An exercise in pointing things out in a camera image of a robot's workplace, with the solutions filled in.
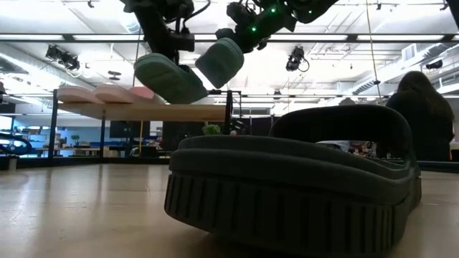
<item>wooden floor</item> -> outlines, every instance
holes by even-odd
[[[167,166],[0,174],[1,258],[290,257],[216,238],[163,210]],[[422,204],[390,257],[457,257],[459,175],[423,174]]]

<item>shelf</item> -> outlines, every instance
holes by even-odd
[[[223,122],[223,105],[59,104],[59,109],[90,118],[125,121]]]

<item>duct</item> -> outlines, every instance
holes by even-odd
[[[394,79],[399,77],[406,72],[409,72],[413,69],[417,69],[418,66],[426,65],[429,62],[433,61],[435,58],[438,58],[443,53],[448,52],[452,48],[456,47],[457,44],[455,43],[448,43],[448,44],[416,44],[417,53],[413,58],[410,58],[404,61],[401,57],[396,59],[395,61],[385,65],[383,68],[377,70],[378,73],[378,80],[381,83],[384,83],[388,80]],[[358,95],[365,90],[368,90],[375,86],[374,81],[376,78],[374,75],[370,75],[365,77],[362,80],[354,83],[353,87],[343,94],[353,94]]]
[[[89,90],[94,90],[95,88],[94,85],[74,78],[66,72],[39,61],[7,44],[0,44],[0,57],[26,70],[33,78],[37,78],[36,83],[38,85],[43,85],[44,87],[51,85],[51,87],[57,88],[61,85],[77,85]]]

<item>black slide sandal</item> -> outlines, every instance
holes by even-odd
[[[369,131],[334,132],[356,121]],[[379,256],[401,239],[421,185],[400,114],[365,105],[302,110],[279,119],[272,136],[278,138],[183,140],[171,156],[166,213],[237,241],[312,257]],[[342,139],[385,141],[407,157],[398,166],[312,143]]]

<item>potted plant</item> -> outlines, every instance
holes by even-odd
[[[78,146],[80,144],[80,141],[79,141],[80,136],[79,135],[72,135],[70,137],[75,142],[75,146]]]
[[[221,135],[222,131],[218,125],[205,125],[202,128],[204,135]]]

